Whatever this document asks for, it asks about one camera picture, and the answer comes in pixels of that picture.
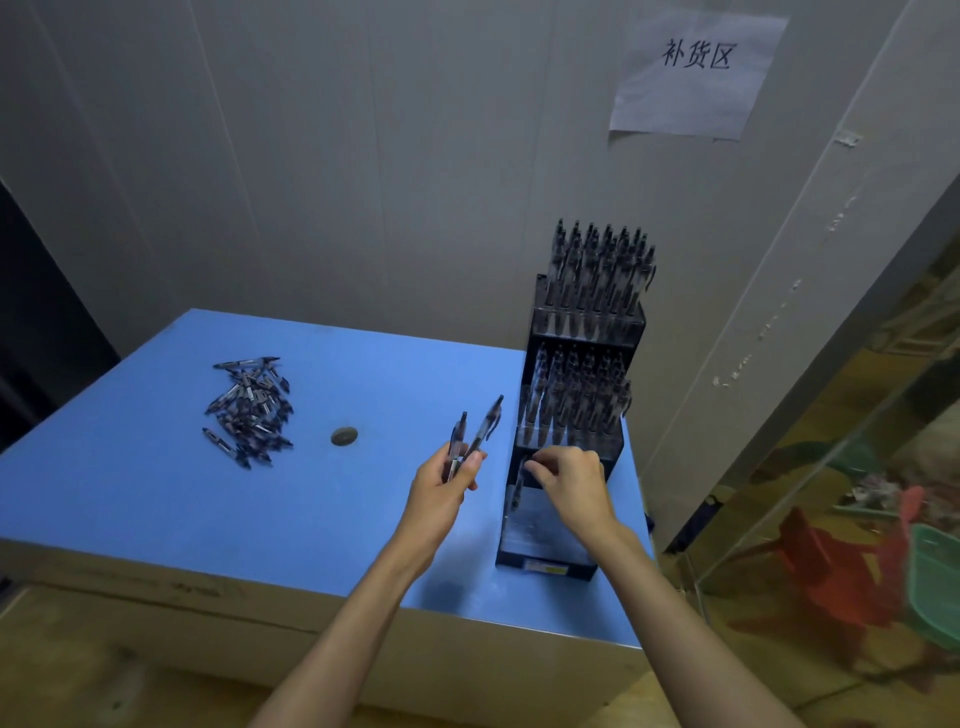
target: red chair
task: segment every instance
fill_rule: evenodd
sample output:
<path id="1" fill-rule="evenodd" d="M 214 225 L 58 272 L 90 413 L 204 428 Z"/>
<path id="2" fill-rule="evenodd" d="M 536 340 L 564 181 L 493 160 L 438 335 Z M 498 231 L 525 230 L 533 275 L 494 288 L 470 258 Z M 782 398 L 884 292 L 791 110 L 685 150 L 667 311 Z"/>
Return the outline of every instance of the red chair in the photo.
<path id="1" fill-rule="evenodd" d="M 903 607 L 908 524 L 920 514 L 924 489 L 912 486 L 900 498 L 900 517 L 876 546 L 840 541 L 823 528 L 814 528 L 800 508 L 793 508 L 780 524 L 780 537 L 741 551 L 731 561 L 759 553 L 776 552 L 804 596 L 813 623 L 845 667 L 860 656 L 867 627 L 887 627 Z M 874 579 L 864 559 L 876 555 L 880 580 Z M 796 615 L 728 622 L 739 632 L 781 631 Z"/>

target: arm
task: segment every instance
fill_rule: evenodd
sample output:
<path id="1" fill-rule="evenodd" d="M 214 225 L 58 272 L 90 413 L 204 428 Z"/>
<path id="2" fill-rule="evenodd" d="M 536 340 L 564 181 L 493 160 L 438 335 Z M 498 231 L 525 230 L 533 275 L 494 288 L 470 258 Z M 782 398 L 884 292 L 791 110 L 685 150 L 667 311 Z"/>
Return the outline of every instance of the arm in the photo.
<path id="1" fill-rule="evenodd" d="M 248 728 L 345 726 L 400 600 L 433 561 L 486 455 L 475 452 L 449 483 L 447 445 L 417 470 L 400 524 L 337 616 Z"/>
<path id="2" fill-rule="evenodd" d="M 799 728 L 676 592 L 613 512 L 595 452 L 547 448 L 526 463 L 610 579 L 684 728 Z"/>

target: pen display rack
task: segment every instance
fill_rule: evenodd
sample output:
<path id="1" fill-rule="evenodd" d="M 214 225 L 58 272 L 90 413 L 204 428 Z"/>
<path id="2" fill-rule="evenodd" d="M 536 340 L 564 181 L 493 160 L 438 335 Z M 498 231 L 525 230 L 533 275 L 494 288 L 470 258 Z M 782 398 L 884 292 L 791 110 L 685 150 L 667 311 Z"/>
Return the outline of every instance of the pen display rack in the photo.
<path id="1" fill-rule="evenodd" d="M 589 580 L 589 557 L 537 480 L 523 468 L 550 445 L 594 450 L 609 478 L 633 400 L 626 371 L 646 328 L 641 297 L 657 267 L 637 230 L 601 235 L 579 223 L 554 232 L 550 270 L 537 276 L 507 471 L 496 563 Z"/>

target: black acrylic pen holder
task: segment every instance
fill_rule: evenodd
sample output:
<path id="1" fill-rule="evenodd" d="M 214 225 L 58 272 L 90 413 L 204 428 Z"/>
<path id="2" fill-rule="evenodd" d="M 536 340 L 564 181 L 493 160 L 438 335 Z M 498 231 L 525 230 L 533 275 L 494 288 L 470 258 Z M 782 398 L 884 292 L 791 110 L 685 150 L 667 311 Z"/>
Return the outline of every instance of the black acrylic pen holder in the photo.
<path id="1" fill-rule="evenodd" d="M 557 350 L 619 357 L 627 368 L 646 328 L 643 307 L 636 304 L 630 315 L 611 315 L 595 310 L 580 310 L 574 302 L 547 305 L 547 276 L 537 276 L 537 295 L 527 339 L 527 352 L 520 381 L 520 405 L 516 413 L 513 453 L 504 491 L 503 521 L 496 563 L 534 572 L 569 576 L 589 581 L 597 565 L 572 533 L 546 493 L 522 467 L 537 450 L 550 445 L 576 446 L 594 450 L 609 478 L 623 451 L 623 423 L 617 418 L 612 426 L 556 427 L 528 422 L 528 402 L 538 352 L 550 356 Z"/>

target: right hand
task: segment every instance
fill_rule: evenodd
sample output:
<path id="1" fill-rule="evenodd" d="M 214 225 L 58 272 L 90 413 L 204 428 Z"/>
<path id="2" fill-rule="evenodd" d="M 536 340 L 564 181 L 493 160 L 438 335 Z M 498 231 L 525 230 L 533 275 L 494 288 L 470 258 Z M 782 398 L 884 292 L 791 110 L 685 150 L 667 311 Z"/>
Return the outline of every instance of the right hand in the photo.
<path id="1" fill-rule="evenodd" d="M 585 546 L 619 526 L 603 465 L 593 450 L 544 448 L 523 467 L 543 486 L 561 520 Z"/>

